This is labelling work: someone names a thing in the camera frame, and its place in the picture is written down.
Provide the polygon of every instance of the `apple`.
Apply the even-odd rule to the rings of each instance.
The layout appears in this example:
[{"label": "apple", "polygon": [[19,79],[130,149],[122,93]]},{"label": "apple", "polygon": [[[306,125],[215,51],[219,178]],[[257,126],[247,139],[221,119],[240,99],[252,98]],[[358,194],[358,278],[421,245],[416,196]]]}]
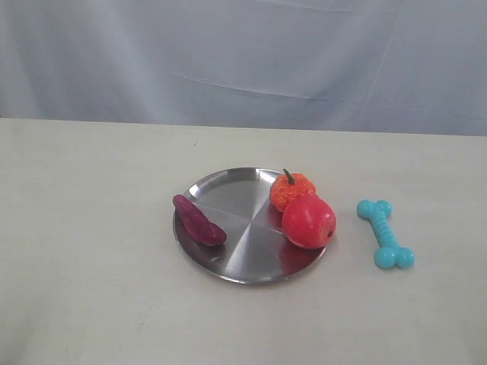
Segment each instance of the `apple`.
[{"label": "apple", "polygon": [[284,211],[282,229],[296,246],[319,249],[326,246],[335,234],[335,212],[318,196],[301,196]]}]

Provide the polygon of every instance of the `blue dog bone toy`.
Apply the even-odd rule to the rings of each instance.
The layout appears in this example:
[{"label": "blue dog bone toy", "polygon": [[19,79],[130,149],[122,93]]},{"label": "blue dog bone toy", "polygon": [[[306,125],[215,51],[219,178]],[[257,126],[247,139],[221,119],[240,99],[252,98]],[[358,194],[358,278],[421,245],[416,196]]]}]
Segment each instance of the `blue dog bone toy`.
[{"label": "blue dog bone toy", "polygon": [[362,200],[357,205],[360,218],[371,222],[372,230],[379,242],[380,248],[374,254],[375,265],[380,268],[410,268],[414,265],[414,253],[406,247],[399,246],[393,231],[387,223],[387,217],[393,212],[393,206],[385,200],[373,203]]}]

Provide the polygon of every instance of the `white cloth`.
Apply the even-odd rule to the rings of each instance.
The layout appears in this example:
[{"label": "white cloth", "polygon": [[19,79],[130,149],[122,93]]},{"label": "white cloth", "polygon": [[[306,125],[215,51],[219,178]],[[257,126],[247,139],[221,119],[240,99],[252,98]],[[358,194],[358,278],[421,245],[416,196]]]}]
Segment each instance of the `white cloth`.
[{"label": "white cloth", "polygon": [[487,135],[485,0],[0,0],[0,115]]}]

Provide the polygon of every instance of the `white table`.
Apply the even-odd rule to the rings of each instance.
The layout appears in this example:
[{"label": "white table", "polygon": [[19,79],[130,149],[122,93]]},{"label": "white table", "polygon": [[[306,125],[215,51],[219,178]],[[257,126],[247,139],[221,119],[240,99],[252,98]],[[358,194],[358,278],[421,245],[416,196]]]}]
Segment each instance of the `white table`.
[{"label": "white table", "polygon": [[[1,364],[485,364],[487,138],[0,119]],[[228,167],[306,173],[338,216],[313,270],[203,273],[173,195]],[[408,271],[355,207],[385,198]]]}]

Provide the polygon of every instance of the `stainless steel plate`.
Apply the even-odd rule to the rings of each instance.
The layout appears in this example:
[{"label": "stainless steel plate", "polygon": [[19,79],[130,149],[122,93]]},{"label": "stainless steel plate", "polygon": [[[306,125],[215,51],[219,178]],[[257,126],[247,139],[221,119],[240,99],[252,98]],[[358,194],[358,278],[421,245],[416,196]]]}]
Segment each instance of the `stainless steel plate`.
[{"label": "stainless steel plate", "polygon": [[227,233],[222,246],[195,243],[174,214],[174,233],[196,263],[220,278],[242,284],[285,280],[318,260],[325,249],[299,249],[282,234],[282,214],[269,203],[279,173],[239,168],[213,173],[184,195]]}]

